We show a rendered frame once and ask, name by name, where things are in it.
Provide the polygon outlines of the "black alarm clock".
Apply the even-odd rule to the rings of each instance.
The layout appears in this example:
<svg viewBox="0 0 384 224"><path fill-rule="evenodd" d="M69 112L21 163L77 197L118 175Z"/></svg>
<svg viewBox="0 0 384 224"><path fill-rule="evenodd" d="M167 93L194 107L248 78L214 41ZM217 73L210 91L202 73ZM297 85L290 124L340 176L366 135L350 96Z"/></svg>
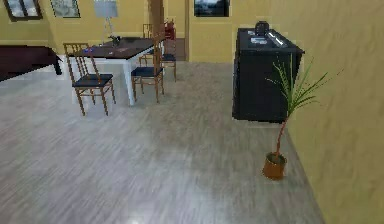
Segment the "black alarm clock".
<svg viewBox="0 0 384 224"><path fill-rule="evenodd" d="M255 25L255 35L265 36L269 31L269 23L267 21L258 21Z"/></svg>

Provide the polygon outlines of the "wooden chair with dark seat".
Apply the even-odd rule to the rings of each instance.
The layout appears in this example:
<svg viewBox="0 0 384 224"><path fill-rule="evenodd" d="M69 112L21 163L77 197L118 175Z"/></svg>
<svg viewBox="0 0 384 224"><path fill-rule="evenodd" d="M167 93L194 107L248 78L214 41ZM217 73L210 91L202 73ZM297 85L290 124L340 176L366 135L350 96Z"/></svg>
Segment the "wooden chair with dark seat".
<svg viewBox="0 0 384 224"><path fill-rule="evenodd" d="M163 42L164 53L162 56L162 63L164 68L172 68L174 80L176 76L176 36L174 40L166 39Z"/></svg>
<svg viewBox="0 0 384 224"><path fill-rule="evenodd" d="M131 72L131 86L133 89L134 100L137 100L136 86L140 85L144 90L145 85L152 85L155 88L156 102L159 102L159 94L164 93L164 76L162 63L161 37L155 36L153 39L153 65L136 67Z"/></svg>
<svg viewBox="0 0 384 224"><path fill-rule="evenodd" d="M154 40L156 38L152 24L147 23L143 25L143 37L149 38L151 40ZM153 56L154 49L151 49L147 53L144 53L142 56L139 57L139 63L144 66L150 66L153 64Z"/></svg>
<svg viewBox="0 0 384 224"><path fill-rule="evenodd" d="M104 106L104 112L106 115L109 115L106 102L106 93L108 91L111 92L113 103L116 103L113 75L110 73L100 73L94 59L91 59L92 64L86 63L83 56L76 56L75 61L72 63L68 61L70 53L84 46L90 47L88 43L63 44L69 76L77 96L81 113L83 116L86 115L83 104L84 96L90 96L93 104L96 104L95 98L100 96Z"/></svg>

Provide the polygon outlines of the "black cabinet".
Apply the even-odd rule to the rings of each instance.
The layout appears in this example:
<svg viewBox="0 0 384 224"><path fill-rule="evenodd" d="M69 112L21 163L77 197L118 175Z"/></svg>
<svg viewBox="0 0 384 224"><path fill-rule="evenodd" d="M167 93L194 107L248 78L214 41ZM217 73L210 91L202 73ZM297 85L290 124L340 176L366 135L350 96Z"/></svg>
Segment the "black cabinet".
<svg viewBox="0 0 384 224"><path fill-rule="evenodd" d="M277 47L266 35L265 44L251 42L252 28L239 28L237 31L236 51L233 73L232 117L237 120L281 123L287 108L279 88L266 78L278 77L272 62L279 57L290 62L293 55L294 75L297 75L304 50L293 44L279 32L271 29L286 48Z"/></svg>

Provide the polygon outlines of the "red object behind chairs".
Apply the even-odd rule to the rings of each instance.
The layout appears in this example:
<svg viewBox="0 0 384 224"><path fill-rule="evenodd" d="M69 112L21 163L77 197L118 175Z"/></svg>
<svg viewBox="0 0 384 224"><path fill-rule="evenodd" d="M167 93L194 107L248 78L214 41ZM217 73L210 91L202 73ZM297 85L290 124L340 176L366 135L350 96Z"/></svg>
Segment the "red object behind chairs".
<svg viewBox="0 0 384 224"><path fill-rule="evenodd" d="M174 20L171 19L170 21L166 21L164 28L165 28L165 38L174 40L176 36Z"/></svg>

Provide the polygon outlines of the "dark top white leg table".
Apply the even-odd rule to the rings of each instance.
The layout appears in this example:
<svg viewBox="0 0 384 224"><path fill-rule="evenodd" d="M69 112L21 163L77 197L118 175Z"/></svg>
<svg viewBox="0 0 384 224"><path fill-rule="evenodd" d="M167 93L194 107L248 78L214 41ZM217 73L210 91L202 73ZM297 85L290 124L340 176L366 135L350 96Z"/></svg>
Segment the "dark top white leg table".
<svg viewBox="0 0 384 224"><path fill-rule="evenodd" d="M84 49L90 48L92 52L85 53ZM129 104L134 105L133 89L131 86L131 72L138 67L139 57L153 49L153 40L141 37L122 37L117 47L112 45L112 41L106 42L101 46L84 46L69 54L68 61L75 61L76 56L83 56L85 62L92 64L94 59L96 65L121 65L123 68L126 92Z"/></svg>

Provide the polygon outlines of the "orange plant pot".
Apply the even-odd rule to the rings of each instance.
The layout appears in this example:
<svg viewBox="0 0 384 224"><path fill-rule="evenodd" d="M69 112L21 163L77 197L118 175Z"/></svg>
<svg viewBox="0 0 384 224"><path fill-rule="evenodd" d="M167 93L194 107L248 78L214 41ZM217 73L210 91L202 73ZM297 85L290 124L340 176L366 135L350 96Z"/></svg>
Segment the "orange plant pot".
<svg viewBox="0 0 384 224"><path fill-rule="evenodd" d="M268 179L281 180L284 177L286 164L287 159L282 154L267 153L262 173Z"/></svg>

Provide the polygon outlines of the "green house plant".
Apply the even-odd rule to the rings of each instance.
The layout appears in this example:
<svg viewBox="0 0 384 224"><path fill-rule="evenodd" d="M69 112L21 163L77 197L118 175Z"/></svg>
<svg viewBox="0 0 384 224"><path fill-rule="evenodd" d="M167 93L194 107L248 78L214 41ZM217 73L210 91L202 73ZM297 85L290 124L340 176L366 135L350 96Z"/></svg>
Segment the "green house plant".
<svg viewBox="0 0 384 224"><path fill-rule="evenodd" d="M276 60L272 62L272 65L277 72L278 77L275 79L266 78L266 81L273 83L279 88L287 106L285 110L285 118L279 127L276 139L276 149L272 153L276 159L278 159L281 155L281 138L291 115L299 108L305 107L309 104L319 103L316 99L315 92L344 71L344 69L341 68L335 74L324 72L319 79L309 82L314 59L311 59L309 65L303 72L298 72L297 75L294 75L293 55L290 55L289 58L290 62L285 63L279 57L276 57Z"/></svg>

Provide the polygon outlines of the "grey flat box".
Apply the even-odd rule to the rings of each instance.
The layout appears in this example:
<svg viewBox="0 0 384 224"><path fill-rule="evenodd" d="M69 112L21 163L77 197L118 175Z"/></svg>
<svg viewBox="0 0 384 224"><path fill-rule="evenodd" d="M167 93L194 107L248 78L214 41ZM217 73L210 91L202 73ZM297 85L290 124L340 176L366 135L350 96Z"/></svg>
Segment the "grey flat box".
<svg viewBox="0 0 384 224"><path fill-rule="evenodd" d="M279 48L286 48L287 47L287 44L280 40L275 34L273 34L272 32L269 32L268 33L268 37L269 39Z"/></svg>

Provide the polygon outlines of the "white shade floor lamp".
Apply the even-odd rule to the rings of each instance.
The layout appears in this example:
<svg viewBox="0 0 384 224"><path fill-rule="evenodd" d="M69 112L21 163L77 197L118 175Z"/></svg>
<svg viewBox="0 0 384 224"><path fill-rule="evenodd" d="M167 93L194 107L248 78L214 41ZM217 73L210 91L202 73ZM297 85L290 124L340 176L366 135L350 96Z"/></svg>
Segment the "white shade floor lamp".
<svg viewBox="0 0 384 224"><path fill-rule="evenodd" d="M98 18L104 19L104 36L102 41L105 41L106 37L109 38L110 35L114 35L111 19L118 16L117 0L94 0L94 10Z"/></svg>

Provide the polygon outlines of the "dark maroon low table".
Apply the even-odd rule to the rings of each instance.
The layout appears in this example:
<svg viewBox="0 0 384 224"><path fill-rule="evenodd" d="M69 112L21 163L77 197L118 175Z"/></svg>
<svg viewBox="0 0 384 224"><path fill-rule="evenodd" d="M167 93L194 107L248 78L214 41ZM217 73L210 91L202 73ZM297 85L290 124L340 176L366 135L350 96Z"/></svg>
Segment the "dark maroon low table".
<svg viewBox="0 0 384 224"><path fill-rule="evenodd" d="M0 82L50 65L61 75L60 61L50 47L0 45Z"/></svg>

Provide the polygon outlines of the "dark framed window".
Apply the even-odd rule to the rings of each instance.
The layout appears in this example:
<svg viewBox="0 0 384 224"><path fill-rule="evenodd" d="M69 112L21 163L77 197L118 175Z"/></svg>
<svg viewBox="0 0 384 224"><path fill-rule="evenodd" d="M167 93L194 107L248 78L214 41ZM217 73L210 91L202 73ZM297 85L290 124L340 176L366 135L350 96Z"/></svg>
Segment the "dark framed window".
<svg viewBox="0 0 384 224"><path fill-rule="evenodd" d="M39 0L2 0L12 22L41 20Z"/></svg>

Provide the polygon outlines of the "dark framed wall picture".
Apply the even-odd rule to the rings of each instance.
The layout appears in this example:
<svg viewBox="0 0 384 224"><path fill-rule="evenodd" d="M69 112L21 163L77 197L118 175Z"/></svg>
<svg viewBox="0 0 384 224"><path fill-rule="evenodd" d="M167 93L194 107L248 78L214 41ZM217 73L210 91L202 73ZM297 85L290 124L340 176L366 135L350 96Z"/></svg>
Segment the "dark framed wall picture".
<svg viewBox="0 0 384 224"><path fill-rule="evenodd" d="M194 0L196 17L228 17L230 0Z"/></svg>

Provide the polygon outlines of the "pale framed wall picture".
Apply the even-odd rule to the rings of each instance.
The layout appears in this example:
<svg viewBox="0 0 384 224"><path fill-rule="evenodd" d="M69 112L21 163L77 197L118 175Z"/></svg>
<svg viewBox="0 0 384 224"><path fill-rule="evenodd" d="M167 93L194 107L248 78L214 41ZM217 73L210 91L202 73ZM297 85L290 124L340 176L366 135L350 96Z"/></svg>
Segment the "pale framed wall picture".
<svg viewBox="0 0 384 224"><path fill-rule="evenodd" d="M50 0L56 17L79 18L80 12L77 0Z"/></svg>

